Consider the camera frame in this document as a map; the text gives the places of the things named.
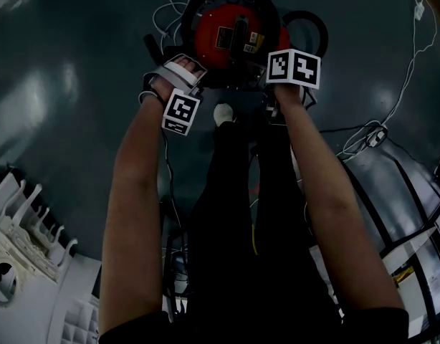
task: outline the foot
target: foot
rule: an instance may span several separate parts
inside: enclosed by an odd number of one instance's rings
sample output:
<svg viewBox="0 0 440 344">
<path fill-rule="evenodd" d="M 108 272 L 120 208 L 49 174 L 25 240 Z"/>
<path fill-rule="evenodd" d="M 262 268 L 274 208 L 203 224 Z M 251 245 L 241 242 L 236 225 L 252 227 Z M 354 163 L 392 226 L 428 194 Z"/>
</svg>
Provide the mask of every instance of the foot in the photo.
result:
<svg viewBox="0 0 440 344">
<path fill-rule="evenodd" d="M 221 103 L 215 106 L 214 109 L 214 120 L 219 127 L 222 123 L 233 122 L 234 112 L 230 105 L 227 103 Z"/>
</svg>

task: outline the yellow cable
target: yellow cable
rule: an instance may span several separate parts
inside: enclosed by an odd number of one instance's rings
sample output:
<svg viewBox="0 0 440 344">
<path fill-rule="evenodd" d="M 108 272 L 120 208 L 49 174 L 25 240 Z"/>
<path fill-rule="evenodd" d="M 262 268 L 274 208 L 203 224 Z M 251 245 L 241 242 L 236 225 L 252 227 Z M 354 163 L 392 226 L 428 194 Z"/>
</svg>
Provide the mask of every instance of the yellow cable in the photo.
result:
<svg viewBox="0 0 440 344">
<path fill-rule="evenodd" d="M 254 247 L 254 252 L 258 256 L 257 248 L 255 247 L 255 226 L 252 225 L 252 246 Z"/>
</svg>

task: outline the gray floor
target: gray floor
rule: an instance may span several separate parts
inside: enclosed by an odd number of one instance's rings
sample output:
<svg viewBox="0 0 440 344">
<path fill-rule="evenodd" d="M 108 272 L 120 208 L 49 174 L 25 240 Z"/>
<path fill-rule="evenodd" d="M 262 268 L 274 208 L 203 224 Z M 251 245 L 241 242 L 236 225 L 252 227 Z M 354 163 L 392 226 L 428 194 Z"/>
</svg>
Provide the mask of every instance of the gray floor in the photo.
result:
<svg viewBox="0 0 440 344">
<path fill-rule="evenodd" d="M 283 13 L 319 15 L 330 33 L 319 104 L 319 129 L 382 119 L 393 107 L 412 53 L 413 0 L 273 0 Z M 12 163 L 41 182 L 44 200 L 78 251 L 100 258 L 113 160 L 138 109 L 142 74 L 153 63 L 142 37 L 157 34 L 151 16 L 166 0 L 10 0 L 0 11 L 0 165 Z M 171 11 L 163 13 L 167 19 Z M 434 31 L 429 10 L 417 45 Z M 219 98 L 242 108 L 250 94 L 208 92 L 187 138 L 169 135 L 176 198 L 189 211 L 204 187 L 213 144 L 212 110 Z M 422 54 L 390 136 L 428 167 L 440 158 L 440 23 L 435 47 Z M 351 132 L 325 138 L 339 151 Z M 430 213 L 438 200 L 426 168 L 384 143 L 349 162 L 394 238 L 421 225 L 388 154 L 397 157 Z M 161 162 L 158 187 L 168 193 Z M 254 168 L 251 187 L 257 179 Z M 367 218 L 374 236 L 375 228 Z M 375 238 L 381 248 L 381 240 Z"/>
</svg>

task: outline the white cable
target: white cable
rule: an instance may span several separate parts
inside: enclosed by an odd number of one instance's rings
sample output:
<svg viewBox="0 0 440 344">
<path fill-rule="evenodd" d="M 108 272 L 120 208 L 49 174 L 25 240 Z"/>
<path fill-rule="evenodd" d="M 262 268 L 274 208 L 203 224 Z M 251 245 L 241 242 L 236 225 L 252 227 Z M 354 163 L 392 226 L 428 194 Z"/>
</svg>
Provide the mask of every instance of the white cable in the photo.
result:
<svg viewBox="0 0 440 344">
<path fill-rule="evenodd" d="M 305 222 L 306 222 L 306 224 L 307 224 L 307 220 L 306 220 L 306 208 L 307 208 L 307 201 L 306 201 L 306 204 L 305 204 L 305 208 L 303 209 L 303 216 L 305 217 Z"/>
<path fill-rule="evenodd" d="M 164 151 L 164 158 L 166 159 L 166 165 L 168 166 L 168 171 L 169 171 L 169 182 L 173 182 L 172 178 L 173 178 L 173 174 L 172 174 L 172 170 L 171 167 L 169 166 L 169 155 L 168 155 L 168 147 L 169 147 L 169 141 L 168 139 L 165 141 L 166 143 L 166 149 Z M 174 199 L 171 197 L 172 200 L 172 206 L 174 207 L 174 212 L 176 213 L 176 218 L 177 218 L 177 223 L 178 226 L 180 227 L 180 230 L 182 230 L 182 224 L 180 222 L 180 219 L 178 218 L 178 213 L 177 213 L 177 208 L 176 208 L 176 204 L 174 203 Z"/>
<path fill-rule="evenodd" d="M 403 82 L 403 85 L 401 87 L 400 94 L 399 94 L 398 99 L 397 99 L 397 103 L 392 107 L 391 111 L 389 112 L 389 114 L 386 116 L 386 118 L 383 120 L 382 123 L 380 123 L 377 120 L 372 120 L 369 123 L 366 123 L 357 133 L 352 135 L 348 139 L 348 141 L 346 141 L 346 143 L 343 146 L 343 149 L 336 155 L 336 156 L 339 156 L 341 154 L 344 154 L 344 155 L 349 156 L 348 158 L 343 160 L 344 162 L 348 162 L 351 159 L 354 159 L 356 156 L 361 154 L 366 148 L 368 148 L 368 146 L 366 144 L 363 144 L 360 147 L 360 149 L 357 150 L 356 152 L 354 152 L 354 153 L 347 152 L 354 145 L 359 144 L 360 142 L 366 140 L 367 137 L 363 136 L 362 138 L 360 138 L 359 140 L 355 141 L 350 146 L 348 146 L 350 141 L 352 141 L 363 130 L 368 128 L 368 126 L 371 123 L 377 123 L 378 126 L 384 126 L 395 115 L 395 113 L 396 113 L 396 111 L 398 109 L 398 106 L 401 104 L 401 101 L 403 99 L 403 94 L 404 94 L 406 88 L 408 87 L 408 85 L 409 85 L 409 83 L 411 81 L 411 77 L 413 76 L 417 55 L 422 53 L 422 52 L 425 52 L 428 48 L 432 47 L 434 45 L 434 43 L 435 43 L 435 38 L 436 38 L 436 35 L 438 33 L 438 26 L 437 26 L 437 23 L 436 23 L 435 11 L 432 9 L 430 3 L 427 0 L 420 0 L 420 1 L 419 0 L 414 0 L 414 1 L 415 1 L 416 5 L 414 7 L 414 12 L 413 12 L 413 57 L 411 58 L 411 60 L 410 60 L 410 62 L 408 64 L 408 69 L 406 70 L 405 81 Z M 435 33 L 434 33 L 434 36 L 433 36 L 432 41 L 431 41 L 430 44 L 425 46 L 423 49 L 420 49 L 420 50 L 416 51 L 416 20 L 417 19 L 420 20 L 421 15 L 424 12 L 424 6 L 422 4 L 424 1 L 427 3 L 427 5 L 429 6 L 429 8 L 430 8 L 430 10 L 432 12 L 432 15 L 434 16 Z"/>
<path fill-rule="evenodd" d="M 185 251 L 188 249 L 188 244 L 185 244 Z M 176 252 L 182 252 L 182 248 L 180 249 L 171 249 L 171 255 L 175 254 Z"/>
<path fill-rule="evenodd" d="M 251 207 L 253 207 L 253 205 L 255 205 L 255 203 L 258 201 L 258 199 L 256 199 L 253 203 L 251 203 L 250 204 L 250 206 L 249 206 L 249 209 L 251 208 Z"/>
<path fill-rule="evenodd" d="M 169 3 L 168 3 L 168 4 L 164 4 L 164 5 L 162 5 L 162 6 L 159 6 L 159 7 L 153 12 L 153 18 L 152 18 L 152 20 L 153 20 L 153 25 L 155 26 L 155 28 L 156 28 L 156 30 L 158 31 L 158 33 L 161 34 L 161 38 L 160 38 L 160 50 L 161 50 L 161 52 L 163 52 L 163 48 L 164 48 L 164 47 L 163 47 L 164 39 L 165 39 L 166 37 L 169 37 L 169 36 L 170 36 L 170 34 L 169 34 L 169 30 L 170 30 L 170 28 L 173 26 L 173 24 L 175 24 L 178 20 L 181 19 L 181 16 L 182 16 L 182 14 L 183 14 L 183 11 L 185 11 L 186 5 L 187 5 L 189 2 L 190 2 L 190 0 L 187 0 L 187 2 L 169 0 Z M 185 8 L 183 9 L 183 11 L 179 11 L 179 10 L 176 8 L 176 5 L 184 5 Z M 167 7 L 167 6 L 172 6 L 173 9 L 174 9 L 174 11 L 177 13 L 178 17 L 175 18 L 175 19 L 174 19 L 174 20 L 173 20 L 173 21 L 172 21 L 172 22 L 166 27 L 166 29 L 162 29 L 162 28 L 160 28 L 160 27 L 157 25 L 157 23 L 156 23 L 156 13 L 158 13 L 158 11 L 160 11 L 162 8 L 165 8 L 165 7 Z M 174 42 L 174 44 L 176 44 L 176 35 L 177 35 L 177 32 L 178 32 L 179 29 L 180 29 L 180 25 L 178 25 L 178 26 L 176 27 L 176 30 L 175 30 L 174 33 L 173 33 L 173 42 Z"/>
<path fill-rule="evenodd" d="M 176 30 L 174 31 L 174 37 L 173 37 L 174 46 L 177 46 L 177 41 L 176 41 L 176 38 L 177 38 L 177 31 L 180 29 L 181 25 L 182 25 L 182 23 L 179 23 L 178 26 L 177 26 L 177 28 L 176 28 Z"/>
</svg>

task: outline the black ring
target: black ring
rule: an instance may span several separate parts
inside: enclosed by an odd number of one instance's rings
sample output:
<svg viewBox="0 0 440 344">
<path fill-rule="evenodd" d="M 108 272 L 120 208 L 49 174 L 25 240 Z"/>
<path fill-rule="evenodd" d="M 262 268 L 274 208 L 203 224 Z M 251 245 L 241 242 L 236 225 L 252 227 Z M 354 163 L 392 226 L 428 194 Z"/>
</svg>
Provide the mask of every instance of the black ring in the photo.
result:
<svg viewBox="0 0 440 344">
<path fill-rule="evenodd" d="M 328 29 L 325 26 L 324 22 L 314 13 L 305 10 L 291 11 L 290 13 L 287 13 L 282 17 L 282 21 L 284 22 L 285 27 L 288 27 L 291 22 L 297 19 L 306 19 L 312 22 L 319 30 L 320 43 L 319 48 L 315 53 L 315 56 L 323 58 L 328 48 Z"/>
<path fill-rule="evenodd" d="M 185 9 L 181 21 L 181 36 L 183 45 L 188 49 L 194 48 L 194 32 L 191 30 L 193 19 L 198 9 L 205 4 L 206 0 L 191 0 Z M 280 17 L 276 7 L 271 0 L 254 0 L 260 8 L 264 18 L 263 32 L 266 37 L 262 46 L 257 51 L 258 59 L 267 60 L 268 53 L 273 52 L 279 44 L 280 37 Z"/>
</svg>

